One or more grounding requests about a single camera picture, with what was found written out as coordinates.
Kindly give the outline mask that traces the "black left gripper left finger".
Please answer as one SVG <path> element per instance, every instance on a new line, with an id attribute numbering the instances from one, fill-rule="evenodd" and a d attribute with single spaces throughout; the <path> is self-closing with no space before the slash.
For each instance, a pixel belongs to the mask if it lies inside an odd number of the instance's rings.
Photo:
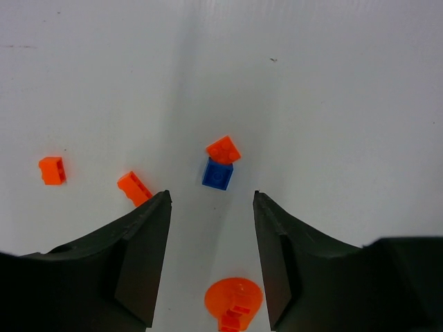
<path id="1" fill-rule="evenodd" d="M 172 199 L 47 253 L 1 255 L 2 331 L 145 331 L 154 321 Z"/>

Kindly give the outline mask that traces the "orange lego plate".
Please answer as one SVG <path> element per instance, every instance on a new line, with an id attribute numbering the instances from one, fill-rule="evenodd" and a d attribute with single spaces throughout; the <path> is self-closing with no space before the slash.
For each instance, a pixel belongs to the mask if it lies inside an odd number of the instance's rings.
<path id="1" fill-rule="evenodd" d="M 117 186 L 135 207 L 139 207 L 153 197 L 153 194 L 133 171 L 120 177 L 117 181 Z"/>

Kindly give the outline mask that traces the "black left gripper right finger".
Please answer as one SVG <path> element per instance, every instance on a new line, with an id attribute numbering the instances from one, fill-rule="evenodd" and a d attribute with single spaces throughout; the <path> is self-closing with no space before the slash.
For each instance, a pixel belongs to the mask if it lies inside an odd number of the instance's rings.
<path id="1" fill-rule="evenodd" d="M 356 247 L 253 198 L 272 331 L 441 331 L 442 238 Z"/>

